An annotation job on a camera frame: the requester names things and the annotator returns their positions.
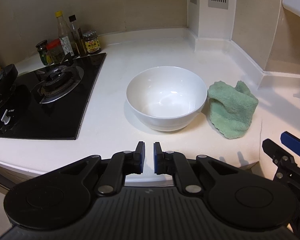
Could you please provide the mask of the white ceramic bowl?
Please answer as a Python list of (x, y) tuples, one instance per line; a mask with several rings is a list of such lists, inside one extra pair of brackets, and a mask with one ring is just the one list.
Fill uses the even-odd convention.
[(131, 79), (126, 100), (144, 125), (156, 131), (173, 132), (185, 128), (202, 111), (207, 87), (187, 69), (158, 66)]

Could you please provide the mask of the black glass gas stove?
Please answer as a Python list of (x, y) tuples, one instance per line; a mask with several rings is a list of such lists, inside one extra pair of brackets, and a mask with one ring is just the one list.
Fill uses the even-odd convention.
[(0, 138), (30, 140), (75, 140), (106, 53), (67, 59), (37, 70), (76, 65), (84, 70), (81, 82), (64, 97), (47, 104), (31, 95), (39, 82), (35, 71), (17, 76), (10, 89), (0, 94), (0, 119), (8, 110), (10, 122), (0, 121)]

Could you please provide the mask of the red lid spice jar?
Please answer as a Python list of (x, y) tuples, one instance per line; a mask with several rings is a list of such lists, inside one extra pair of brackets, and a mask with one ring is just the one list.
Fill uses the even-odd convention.
[(47, 50), (55, 64), (58, 64), (65, 57), (60, 39), (55, 39), (46, 45)]

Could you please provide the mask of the dark soy sauce bottle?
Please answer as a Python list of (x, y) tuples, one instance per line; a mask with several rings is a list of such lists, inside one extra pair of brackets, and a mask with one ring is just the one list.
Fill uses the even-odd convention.
[(75, 15), (69, 16), (69, 22), (70, 22), (70, 29), (74, 37), (80, 57), (86, 56), (87, 51), (83, 42), (83, 35), (82, 35), (81, 28), (77, 25), (76, 16)]

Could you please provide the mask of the black pan on stove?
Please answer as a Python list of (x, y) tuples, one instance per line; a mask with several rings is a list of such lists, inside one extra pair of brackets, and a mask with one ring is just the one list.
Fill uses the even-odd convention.
[(0, 94), (10, 89), (18, 76), (14, 64), (9, 64), (0, 71)]

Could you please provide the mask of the brown sauce jar yellow label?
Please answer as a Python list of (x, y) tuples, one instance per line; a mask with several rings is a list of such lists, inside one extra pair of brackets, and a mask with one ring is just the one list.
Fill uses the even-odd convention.
[(95, 30), (89, 30), (83, 34), (83, 41), (88, 54), (101, 52), (101, 45)]

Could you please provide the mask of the green label dark jar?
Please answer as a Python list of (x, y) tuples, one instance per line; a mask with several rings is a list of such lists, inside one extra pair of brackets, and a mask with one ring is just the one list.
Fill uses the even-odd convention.
[(47, 46), (47, 40), (43, 40), (36, 45), (36, 48), (37, 48), (37, 51), (40, 56), (40, 60), (43, 63), (43, 65), (50, 66), (51, 64), (53, 64), (53, 60), (52, 60), (46, 46)]

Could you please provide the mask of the green microfibre cloth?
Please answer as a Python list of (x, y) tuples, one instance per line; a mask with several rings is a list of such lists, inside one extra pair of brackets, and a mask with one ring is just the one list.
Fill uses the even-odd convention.
[(235, 87), (217, 81), (207, 91), (210, 105), (209, 119), (227, 139), (243, 137), (248, 131), (258, 99), (243, 81)]

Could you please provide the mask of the clear bottle yellow cap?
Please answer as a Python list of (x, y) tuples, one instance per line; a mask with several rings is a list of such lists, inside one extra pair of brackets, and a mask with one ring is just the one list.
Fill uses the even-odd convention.
[(72, 33), (63, 17), (63, 12), (61, 10), (55, 12), (55, 17), (57, 19), (58, 37), (61, 42), (63, 51), (65, 55), (70, 53), (70, 55), (74, 57), (75, 51), (72, 46)]

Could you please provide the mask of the round gas burner grate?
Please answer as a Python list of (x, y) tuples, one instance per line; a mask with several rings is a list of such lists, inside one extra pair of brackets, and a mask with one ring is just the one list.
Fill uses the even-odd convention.
[(76, 65), (60, 65), (50, 70), (36, 70), (39, 82), (31, 95), (41, 104), (52, 103), (70, 93), (83, 79), (84, 70)]

